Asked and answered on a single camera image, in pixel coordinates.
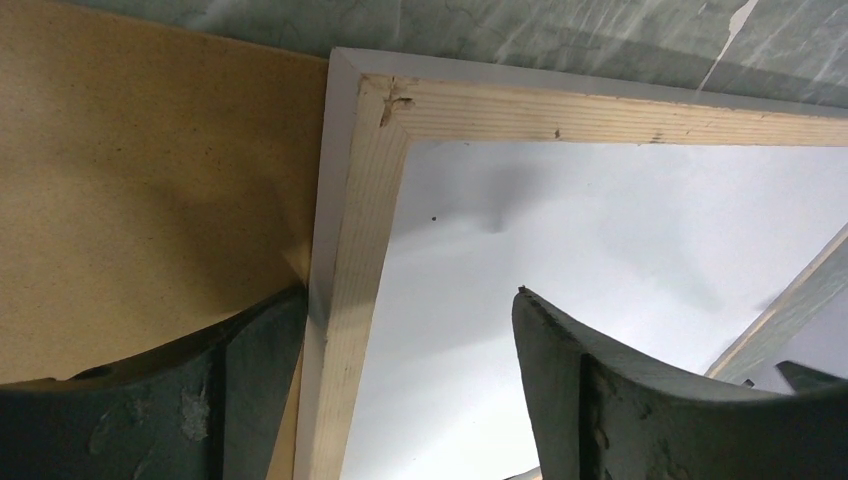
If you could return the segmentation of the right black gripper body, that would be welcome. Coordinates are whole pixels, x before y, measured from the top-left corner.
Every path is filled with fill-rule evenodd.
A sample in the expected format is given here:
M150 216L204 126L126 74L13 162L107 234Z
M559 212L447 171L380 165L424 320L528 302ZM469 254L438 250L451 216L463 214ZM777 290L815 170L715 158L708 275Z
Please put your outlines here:
M776 369L796 393L818 390L845 382L844 378L793 361L782 361L776 365Z

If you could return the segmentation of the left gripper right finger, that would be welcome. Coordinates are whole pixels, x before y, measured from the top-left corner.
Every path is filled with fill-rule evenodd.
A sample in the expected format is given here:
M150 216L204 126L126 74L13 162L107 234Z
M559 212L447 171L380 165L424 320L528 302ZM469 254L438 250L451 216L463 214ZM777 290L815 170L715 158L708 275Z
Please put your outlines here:
M546 479L843 479L847 382L788 395L671 366L527 288L512 325Z

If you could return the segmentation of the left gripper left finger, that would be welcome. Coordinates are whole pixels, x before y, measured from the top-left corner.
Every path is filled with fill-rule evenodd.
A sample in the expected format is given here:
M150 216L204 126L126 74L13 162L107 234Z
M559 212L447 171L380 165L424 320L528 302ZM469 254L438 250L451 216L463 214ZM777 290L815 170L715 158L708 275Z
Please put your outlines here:
M292 287L141 354L1 388L5 479L262 479L304 340Z

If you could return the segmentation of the wooden picture frame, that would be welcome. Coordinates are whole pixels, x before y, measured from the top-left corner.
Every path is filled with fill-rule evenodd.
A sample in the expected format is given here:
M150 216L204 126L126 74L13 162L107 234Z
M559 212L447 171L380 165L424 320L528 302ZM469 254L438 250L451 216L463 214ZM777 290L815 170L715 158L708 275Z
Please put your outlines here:
M422 140L845 146L847 113L438 57L329 59L294 475L342 473L403 167Z

